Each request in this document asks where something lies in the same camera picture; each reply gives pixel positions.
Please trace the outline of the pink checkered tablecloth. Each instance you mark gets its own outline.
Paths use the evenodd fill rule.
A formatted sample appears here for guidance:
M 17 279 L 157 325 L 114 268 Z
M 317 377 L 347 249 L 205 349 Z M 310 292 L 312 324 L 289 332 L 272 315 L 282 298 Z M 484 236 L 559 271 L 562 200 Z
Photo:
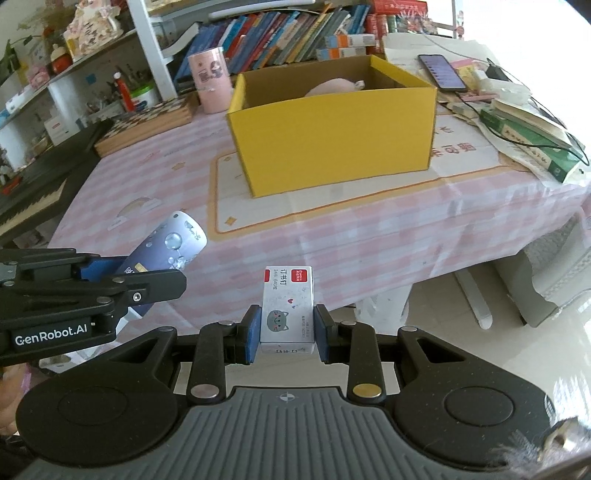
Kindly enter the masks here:
M 549 185 L 449 113 L 438 116 L 429 169 L 254 198 L 224 115 L 103 158 L 51 246 L 126 255 L 181 210 L 204 228 L 178 300 L 154 306 L 128 334 L 181 332 L 242 316 L 263 296 L 269 265 L 308 265 L 315 299 L 339 308 L 511 256 L 568 220 L 590 217 L 586 187 Z

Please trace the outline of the pink plush pig toy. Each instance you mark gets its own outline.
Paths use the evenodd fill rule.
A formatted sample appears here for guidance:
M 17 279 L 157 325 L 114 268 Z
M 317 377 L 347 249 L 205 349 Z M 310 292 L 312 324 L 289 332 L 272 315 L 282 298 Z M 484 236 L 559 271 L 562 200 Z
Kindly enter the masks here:
M 363 80 L 352 82 L 344 78 L 335 78 L 322 82 L 318 86 L 315 86 L 314 88 L 308 91 L 305 97 L 353 93 L 356 91 L 362 91 L 363 89 L 365 89 L 365 81 Z

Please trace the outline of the white bookshelf unit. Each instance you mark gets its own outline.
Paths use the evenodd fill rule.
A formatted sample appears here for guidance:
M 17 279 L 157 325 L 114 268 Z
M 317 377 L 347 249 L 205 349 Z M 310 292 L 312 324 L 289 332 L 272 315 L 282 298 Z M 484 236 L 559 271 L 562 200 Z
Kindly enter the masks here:
M 1 98 L 1 126 L 39 94 L 74 94 L 53 102 L 43 123 L 60 117 L 63 137 L 73 135 L 112 104 L 122 112 L 112 73 L 119 71 L 132 94 L 150 90 L 169 100 L 192 87 L 188 58 L 221 48 L 232 75 L 263 67 L 314 60 L 325 37 L 372 34 L 381 52 L 388 33 L 437 34 L 425 1 L 47 1 L 17 22 L 26 36 L 1 37 L 1 85 L 19 86 Z M 86 68 L 89 93 L 75 94 L 63 78 L 89 58 L 116 50 L 136 36 L 139 47 L 115 52 L 110 66 Z

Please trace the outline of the floral cat figurine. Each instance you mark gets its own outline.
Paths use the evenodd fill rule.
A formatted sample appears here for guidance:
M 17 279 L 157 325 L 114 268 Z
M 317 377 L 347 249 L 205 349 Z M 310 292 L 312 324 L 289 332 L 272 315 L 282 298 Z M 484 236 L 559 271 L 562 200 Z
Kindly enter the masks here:
M 63 38 L 74 62 L 118 39 L 123 29 L 119 5 L 109 0 L 83 0 L 75 5 L 72 21 Z

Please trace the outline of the small white staples box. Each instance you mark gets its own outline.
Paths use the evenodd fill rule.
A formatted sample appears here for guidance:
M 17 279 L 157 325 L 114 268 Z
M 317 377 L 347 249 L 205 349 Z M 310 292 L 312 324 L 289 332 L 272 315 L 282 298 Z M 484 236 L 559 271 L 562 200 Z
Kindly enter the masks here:
M 266 267 L 259 342 L 266 354 L 314 352 L 314 280 L 310 266 Z

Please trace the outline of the red dictionary book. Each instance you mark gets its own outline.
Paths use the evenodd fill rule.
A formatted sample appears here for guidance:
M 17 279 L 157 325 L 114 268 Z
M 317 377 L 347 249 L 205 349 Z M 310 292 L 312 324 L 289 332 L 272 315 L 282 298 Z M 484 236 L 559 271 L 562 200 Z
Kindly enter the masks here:
M 373 10 L 377 14 L 386 15 L 428 15 L 426 1 L 417 0 L 373 0 Z

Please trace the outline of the green white book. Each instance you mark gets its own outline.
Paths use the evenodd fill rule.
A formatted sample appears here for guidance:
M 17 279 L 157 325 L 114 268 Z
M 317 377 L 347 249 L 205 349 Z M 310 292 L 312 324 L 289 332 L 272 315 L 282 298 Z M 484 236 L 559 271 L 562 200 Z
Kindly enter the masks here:
M 590 184 L 590 170 L 583 162 L 583 155 L 577 153 L 574 147 L 560 145 L 530 127 L 489 109 L 482 109 L 479 119 L 495 137 L 519 147 L 559 183 Z

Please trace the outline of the yellow cardboard box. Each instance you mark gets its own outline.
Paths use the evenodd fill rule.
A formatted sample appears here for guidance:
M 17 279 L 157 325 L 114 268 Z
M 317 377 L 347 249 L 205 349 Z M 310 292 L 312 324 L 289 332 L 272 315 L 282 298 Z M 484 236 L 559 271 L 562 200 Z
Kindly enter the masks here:
M 305 97 L 322 82 L 365 81 L 353 93 Z M 253 197 L 425 171 L 437 89 L 377 56 L 239 74 L 228 124 Z

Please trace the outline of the blue white spray bottle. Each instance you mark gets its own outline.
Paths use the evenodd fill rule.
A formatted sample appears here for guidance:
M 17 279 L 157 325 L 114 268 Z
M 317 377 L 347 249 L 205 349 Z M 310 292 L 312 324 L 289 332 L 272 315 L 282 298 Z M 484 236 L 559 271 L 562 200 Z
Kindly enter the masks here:
M 116 273 L 183 271 L 206 245 L 204 229 L 188 214 L 174 211 L 133 250 Z

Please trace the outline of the smartphone on table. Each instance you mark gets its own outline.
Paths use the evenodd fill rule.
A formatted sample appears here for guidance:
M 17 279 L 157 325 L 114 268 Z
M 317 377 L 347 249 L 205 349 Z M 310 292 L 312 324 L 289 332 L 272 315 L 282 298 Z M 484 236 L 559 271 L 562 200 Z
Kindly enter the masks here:
M 421 54 L 418 56 L 418 60 L 440 91 L 451 93 L 465 93 L 468 91 L 468 86 L 443 55 Z

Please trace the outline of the black Yamaha keyboard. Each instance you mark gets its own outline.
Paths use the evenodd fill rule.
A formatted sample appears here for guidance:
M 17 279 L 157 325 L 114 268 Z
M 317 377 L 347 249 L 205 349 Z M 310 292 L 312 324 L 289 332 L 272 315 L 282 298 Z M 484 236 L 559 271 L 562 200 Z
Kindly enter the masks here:
M 93 124 L 49 149 L 1 189 L 1 245 L 66 212 L 100 161 L 95 144 L 114 125 Z

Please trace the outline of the row of colourful books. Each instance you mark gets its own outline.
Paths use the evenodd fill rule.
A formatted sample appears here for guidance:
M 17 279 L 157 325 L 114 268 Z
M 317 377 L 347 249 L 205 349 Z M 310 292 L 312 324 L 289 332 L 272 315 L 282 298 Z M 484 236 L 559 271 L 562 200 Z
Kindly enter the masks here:
M 231 75 L 264 67 L 307 62 L 325 47 L 325 38 L 362 34 L 369 5 L 329 7 L 321 12 L 298 9 L 259 11 L 200 25 L 182 50 L 173 80 L 189 76 L 188 57 L 221 47 Z

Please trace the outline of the white green lidded jar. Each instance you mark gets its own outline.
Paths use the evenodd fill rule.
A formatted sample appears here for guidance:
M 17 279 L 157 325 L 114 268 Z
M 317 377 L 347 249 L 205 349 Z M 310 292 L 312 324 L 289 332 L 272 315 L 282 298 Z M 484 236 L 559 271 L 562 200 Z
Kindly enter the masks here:
M 160 96 L 153 82 L 136 88 L 130 93 L 130 96 L 135 112 L 141 112 L 160 103 Z

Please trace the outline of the red glue bottle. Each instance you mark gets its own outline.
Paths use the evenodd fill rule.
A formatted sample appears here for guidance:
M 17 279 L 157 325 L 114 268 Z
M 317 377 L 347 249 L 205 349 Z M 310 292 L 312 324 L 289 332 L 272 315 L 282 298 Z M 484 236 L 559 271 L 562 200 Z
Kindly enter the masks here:
M 118 91 L 121 95 L 121 99 L 122 99 L 125 110 L 127 112 L 134 112 L 135 107 L 134 107 L 134 103 L 133 103 L 131 95 L 130 95 L 130 90 L 129 90 L 127 84 L 125 83 L 121 73 L 119 71 L 115 72 L 113 74 L 113 78 L 115 80 Z

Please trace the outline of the wooden chessboard box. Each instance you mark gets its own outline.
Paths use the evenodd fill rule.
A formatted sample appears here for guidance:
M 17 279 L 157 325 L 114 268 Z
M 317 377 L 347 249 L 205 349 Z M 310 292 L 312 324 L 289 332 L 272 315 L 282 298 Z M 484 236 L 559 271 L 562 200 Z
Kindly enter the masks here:
M 169 100 L 115 121 L 94 148 L 101 158 L 190 123 L 199 101 L 195 93 Z

